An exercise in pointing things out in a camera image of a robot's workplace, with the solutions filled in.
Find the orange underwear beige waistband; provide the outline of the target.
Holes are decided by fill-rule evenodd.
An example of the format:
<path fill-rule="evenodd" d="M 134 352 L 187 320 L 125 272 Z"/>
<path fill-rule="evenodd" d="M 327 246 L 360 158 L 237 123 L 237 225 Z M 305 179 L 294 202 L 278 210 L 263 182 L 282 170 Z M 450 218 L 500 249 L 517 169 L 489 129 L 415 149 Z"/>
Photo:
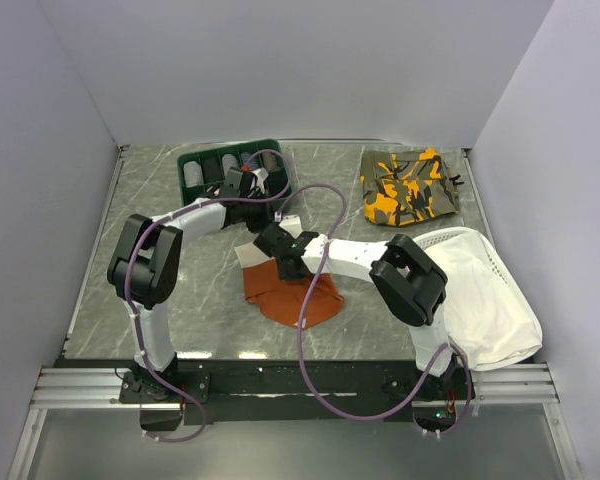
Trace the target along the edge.
<path fill-rule="evenodd" d="M 282 281 L 278 277 L 275 260 L 264 255 L 252 243 L 235 247 L 234 251 L 242 269 L 245 300 L 258 306 L 266 318 L 296 328 L 312 276 Z M 306 308 L 303 329 L 331 319 L 343 305 L 344 298 L 331 276 L 322 274 Z"/>

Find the green divided organizer tray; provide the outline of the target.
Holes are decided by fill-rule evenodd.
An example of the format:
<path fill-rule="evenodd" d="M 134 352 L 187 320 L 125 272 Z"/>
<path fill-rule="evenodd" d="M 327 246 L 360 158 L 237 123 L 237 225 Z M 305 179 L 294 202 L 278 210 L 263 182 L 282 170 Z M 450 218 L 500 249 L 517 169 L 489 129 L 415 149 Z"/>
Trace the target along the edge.
<path fill-rule="evenodd" d="M 264 188 L 271 195 L 283 190 L 289 182 L 289 170 L 272 151 L 281 152 L 274 139 L 264 139 L 186 153 L 177 159 L 181 203 L 192 203 L 212 187 L 219 187 L 230 167 L 252 171 L 263 168 L 268 176 Z"/>

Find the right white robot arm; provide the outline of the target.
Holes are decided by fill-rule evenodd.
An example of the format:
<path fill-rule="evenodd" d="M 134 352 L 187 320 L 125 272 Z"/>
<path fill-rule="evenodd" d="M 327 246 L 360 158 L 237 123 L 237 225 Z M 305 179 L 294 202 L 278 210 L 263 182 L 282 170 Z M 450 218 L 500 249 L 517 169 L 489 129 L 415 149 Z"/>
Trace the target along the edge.
<path fill-rule="evenodd" d="M 448 277 L 413 239 L 396 234 L 389 241 L 361 242 L 310 231 L 294 236 L 272 223 L 254 245 L 276 261 L 285 281 L 327 273 L 372 283 L 409 329 L 420 391 L 436 399 L 451 389 L 454 360 L 443 307 Z"/>

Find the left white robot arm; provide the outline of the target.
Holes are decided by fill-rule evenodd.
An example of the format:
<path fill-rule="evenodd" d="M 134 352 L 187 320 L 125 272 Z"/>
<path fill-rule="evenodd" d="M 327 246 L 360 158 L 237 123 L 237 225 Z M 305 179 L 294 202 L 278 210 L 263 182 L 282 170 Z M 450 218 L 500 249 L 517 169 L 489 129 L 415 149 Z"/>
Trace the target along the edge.
<path fill-rule="evenodd" d="M 107 281 L 125 302 L 135 335 L 136 370 L 154 400 L 178 392 L 177 354 L 170 338 L 168 307 L 178 279 L 184 245 L 228 226 L 244 223 L 259 233 L 273 218 L 272 203 L 285 196 L 285 183 L 273 195 L 253 172 L 229 169 L 229 177 L 190 204 L 171 213 L 129 216 L 107 269 Z"/>

